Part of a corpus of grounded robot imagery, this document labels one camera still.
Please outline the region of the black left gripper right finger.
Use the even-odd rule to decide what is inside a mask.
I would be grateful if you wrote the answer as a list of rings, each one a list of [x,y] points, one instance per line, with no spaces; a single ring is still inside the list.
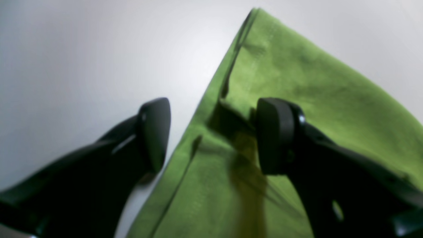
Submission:
[[[384,166],[334,143],[298,105],[260,98],[260,169],[288,177],[316,238],[421,238],[422,192]]]

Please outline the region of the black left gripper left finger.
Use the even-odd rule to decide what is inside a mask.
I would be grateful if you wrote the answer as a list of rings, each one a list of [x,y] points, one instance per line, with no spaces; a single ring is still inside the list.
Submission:
[[[1,191],[1,224],[38,238],[113,238],[136,184],[164,167],[168,98]]]

